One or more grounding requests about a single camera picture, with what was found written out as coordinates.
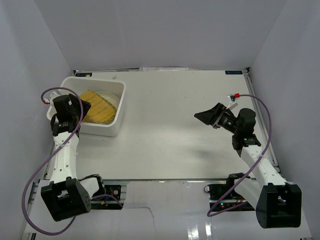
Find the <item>aluminium rail right edge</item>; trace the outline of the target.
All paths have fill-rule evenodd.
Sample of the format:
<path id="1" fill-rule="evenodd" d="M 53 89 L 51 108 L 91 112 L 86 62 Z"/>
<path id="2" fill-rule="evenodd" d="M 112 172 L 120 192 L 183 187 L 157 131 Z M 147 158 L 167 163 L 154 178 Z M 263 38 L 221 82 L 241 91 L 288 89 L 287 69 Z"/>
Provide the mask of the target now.
<path id="1" fill-rule="evenodd" d="M 254 97 L 251 97 L 251 101 L 253 104 L 253 108 L 257 114 L 257 120 L 262 132 L 262 137 L 263 137 L 263 141 L 265 144 L 268 143 L 269 141 L 269 145 L 268 145 L 268 149 L 265 152 L 264 156 L 266 158 L 268 158 L 271 162 L 271 164 L 275 167 L 275 169 L 279 172 L 279 164 L 278 161 L 276 159 L 274 150 L 273 150 L 273 146 L 271 144 L 271 136 L 272 136 L 272 118 L 270 115 L 270 110 L 267 107 L 266 103 L 260 98 L 256 96 L 256 93 L 254 91 L 254 86 L 253 86 L 253 82 L 251 79 L 251 68 L 250 67 L 246 67 L 243 71 L 244 74 L 244 78 L 246 81 L 246 85 L 248 88 L 248 92 L 250 95 L 253 95 Z"/>

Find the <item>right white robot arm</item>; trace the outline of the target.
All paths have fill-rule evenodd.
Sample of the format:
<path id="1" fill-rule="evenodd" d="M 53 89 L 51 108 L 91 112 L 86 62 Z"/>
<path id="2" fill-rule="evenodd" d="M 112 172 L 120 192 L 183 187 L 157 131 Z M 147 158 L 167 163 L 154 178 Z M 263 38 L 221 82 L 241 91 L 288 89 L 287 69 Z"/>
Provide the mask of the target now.
<path id="1" fill-rule="evenodd" d="M 232 147 L 248 165 L 249 171 L 229 177 L 225 193 L 215 202 L 217 206 L 225 197 L 233 200 L 242 196 L 255 210 L 259 225 L 264 229 L 298 228 L 302 216 L 302 191 L 296 184 L 288 183 L 264 158 L 264 150 L 254 134 L 256 113 L 242 108 L 238 115 L 221 103 L 213 108 L 195 113 L 194 117 L 213 128 L 224 128 L 232 133 Z"/>

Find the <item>blue label sticker right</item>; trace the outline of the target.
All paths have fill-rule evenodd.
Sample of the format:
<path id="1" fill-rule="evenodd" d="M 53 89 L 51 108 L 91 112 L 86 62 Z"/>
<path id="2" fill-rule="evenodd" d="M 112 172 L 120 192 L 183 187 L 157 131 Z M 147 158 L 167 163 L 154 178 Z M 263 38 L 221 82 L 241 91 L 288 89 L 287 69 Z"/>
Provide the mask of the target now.
<path id="1" fill-rule="evenodd" d="M 243 72 L 241 70 L 226 70 L 226 75 L 242 75 Z"/>

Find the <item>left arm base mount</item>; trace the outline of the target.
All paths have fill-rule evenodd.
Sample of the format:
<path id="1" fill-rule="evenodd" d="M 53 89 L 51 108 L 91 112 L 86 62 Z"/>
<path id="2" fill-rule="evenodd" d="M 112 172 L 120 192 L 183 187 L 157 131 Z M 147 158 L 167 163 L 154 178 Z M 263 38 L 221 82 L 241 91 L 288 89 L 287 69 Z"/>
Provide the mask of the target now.
<path id="1" fill-rule="evenodd" d="M 105 184 L 103 190 L 93 194 L 91 210 L 121 210 L 126 198 L 125 185 Z"/>

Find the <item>cream plastic plate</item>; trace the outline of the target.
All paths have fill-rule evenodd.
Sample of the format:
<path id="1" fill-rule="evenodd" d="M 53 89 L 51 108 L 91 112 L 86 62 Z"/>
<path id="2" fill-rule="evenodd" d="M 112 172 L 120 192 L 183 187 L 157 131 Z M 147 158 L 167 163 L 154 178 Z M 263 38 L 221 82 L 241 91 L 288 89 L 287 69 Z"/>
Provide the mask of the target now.
<path id="1" fill-rule="evenodd" d="M 97 94 L 106 99 L 108 102 L 110 102 L 116 110 L 118 109 L 120 99 L 116 95 L 106 91 L 98 91 Z"/>

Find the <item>rectangular bamboo woven tray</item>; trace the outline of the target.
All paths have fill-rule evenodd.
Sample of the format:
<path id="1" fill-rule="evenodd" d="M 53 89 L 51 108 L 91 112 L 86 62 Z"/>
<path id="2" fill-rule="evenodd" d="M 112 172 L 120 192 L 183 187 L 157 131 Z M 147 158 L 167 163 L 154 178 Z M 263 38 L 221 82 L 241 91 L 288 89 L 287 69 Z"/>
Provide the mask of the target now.
<path id="1" fill-rule="evenodd" d="M 107 125 L 114 121 L 116 107 L 98 93 L 88 90 L 80 95 L 80 99 L 91 104 L 83 122 Z"/>

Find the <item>dark label sticker left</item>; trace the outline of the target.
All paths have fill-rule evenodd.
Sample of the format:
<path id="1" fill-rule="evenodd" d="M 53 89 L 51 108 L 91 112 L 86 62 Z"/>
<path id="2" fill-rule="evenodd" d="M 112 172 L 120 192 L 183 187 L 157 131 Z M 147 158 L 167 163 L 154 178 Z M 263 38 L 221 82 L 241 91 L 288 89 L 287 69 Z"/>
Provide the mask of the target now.
<path id="1" fill-rule="evenodd" d="M 92 75 L 93 75 L 92 72 L 76 72 L 74 76 L 88 78 L 88 77 L 91 77 Z"/>

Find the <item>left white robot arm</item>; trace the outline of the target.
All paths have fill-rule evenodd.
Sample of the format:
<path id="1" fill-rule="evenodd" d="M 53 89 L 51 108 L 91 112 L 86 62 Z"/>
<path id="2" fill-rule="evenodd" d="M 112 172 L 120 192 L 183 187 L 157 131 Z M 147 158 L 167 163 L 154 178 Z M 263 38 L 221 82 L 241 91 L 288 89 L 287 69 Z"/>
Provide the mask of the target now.
<path id="1" fill-rule="evenodd" d="M 106 187 L 99 174 L 79 179 L 76 171 L 79 122 L 91 105 L 73 94 L 52 92 L 50 125 L 54 140 L 53 171 L 47 186 L 41 188 L 41 197 L 52 218 L 62 221 L 91 211 L 92 198 L 105 196 Z"/>

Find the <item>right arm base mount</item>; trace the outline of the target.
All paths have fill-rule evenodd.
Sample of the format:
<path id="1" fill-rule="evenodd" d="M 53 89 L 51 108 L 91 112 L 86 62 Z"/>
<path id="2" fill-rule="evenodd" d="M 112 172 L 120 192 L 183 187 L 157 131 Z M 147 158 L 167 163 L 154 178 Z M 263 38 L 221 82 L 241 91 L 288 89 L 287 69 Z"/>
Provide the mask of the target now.
<path id="1" fill-rule="evenodd" d="M 206 185 L 203 190 L 209 195 L 210 208 L 234 185 L 236 180 L 239 180 L 243 175 L 243 173 L 232 173 L 224 183 L 211 183 Z M 217 213 L 229 208 L 232 208 L 230 212 L 254 211 L 254 208 L 245 200 L 245 198 L 236 193 L 235 190 L 218 203 L 211 212 Z"/>

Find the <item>white plastic bin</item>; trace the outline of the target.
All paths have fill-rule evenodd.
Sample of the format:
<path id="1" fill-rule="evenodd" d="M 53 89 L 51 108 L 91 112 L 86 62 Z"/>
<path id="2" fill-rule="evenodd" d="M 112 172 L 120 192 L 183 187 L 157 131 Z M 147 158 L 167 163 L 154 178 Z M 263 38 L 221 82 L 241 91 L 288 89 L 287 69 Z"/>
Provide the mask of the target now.
<path id="1" fill-rule="evenodd" d="M 46 114 L 48 120 L 50 120 L 56 113 L 53 99 L 61 95 L 69 94 L 70 92 L 65 90 L 66 88 L 71 89 L 72 91 L 77 93 L 79 97 L 88 90 L 94 91 L 96 93 L 108 92 L 116 95 L 120 99 L 120 103 L 113 122 L 110 124 L 83 122 L 80 127 L 80 132 L 83 134 L 105 137 L 115 137 L 116 135 L 118 135 L 125 112 L 126 84 L 124 82 L 116 80 L 95 79 L 91 77 L 68 77 L 62 82 L 61 89 L 51 92 L 49 96 L 50 107 L 48 108 Z"/>

